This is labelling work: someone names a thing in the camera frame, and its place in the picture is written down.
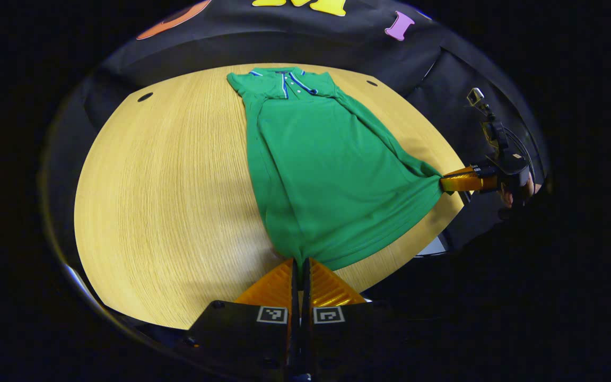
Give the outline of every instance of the shirt collar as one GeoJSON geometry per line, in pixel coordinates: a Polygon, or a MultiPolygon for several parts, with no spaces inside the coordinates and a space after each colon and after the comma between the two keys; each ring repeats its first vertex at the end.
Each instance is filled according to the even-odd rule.
{"type": "Polygon", "coordinates": [[[291,73],[293,75],[303,75],[303,74],[305,74],[305,72],[303,70],[301,70],[300,68],[297,68],[297,67],[286,67],[286,68],[253,68],[253,70],[250,73],[270,76],[270,75],[279,75],[279,73],[277,73],[277,72],[287,72],[287,73],[291,73]]]}
{"type": "Polygon", "coordinates": [[[289,80],[290,78],[294,81],[296,81],[296,83],[298,83],[298,85],[300,85],[300,87],[302,87],[303,89],[305,89],[308,93],[310,94],[320,94],[320,91],[315,89],[314,87],[308,85],[308,80],[305,80],[305,82],[303,81],[303,75],[306,74],[304,72],[304,70],[302,70],[301,68],[298,67],[285,67],[285,68],[253,68],[253,70],[251,70],[249,72],[252,75],[256,75],[256,76],[265,76],[268,78],[280,78],[280,82],[279,84],[276,84],[276,89],[279,85],[279,92],[277,90],[275,90],[275,94],[279,94],[279,98],[282,98],[282,94],[284,95],[284,98],[288,98],[287,96],[287,91],[286,89],[282,90],[283,88],[285,88],[284,86],[284,80],[289,80]]]}

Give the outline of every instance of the round table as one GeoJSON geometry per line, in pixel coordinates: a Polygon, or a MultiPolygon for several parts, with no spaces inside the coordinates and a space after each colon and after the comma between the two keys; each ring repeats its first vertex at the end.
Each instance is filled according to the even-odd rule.
{"type": "MultiPolygon", "coordinates": [[[[272,249],[252,191],[245,107],[225,78],[254,67],[329,72],[410,155],[440,173],[464,167],[419,111],[369,75],[257,63],[150,85],[129,95],[105,123],[77,187],[78,253],[108,307],[188,329],[209,302],[236,299],[283,261],[272,249]]],[[[402,237],[337,275],[358,292],[378,283],[426,247],[462,207],[458,194],[443,194],[402,237]]]]}

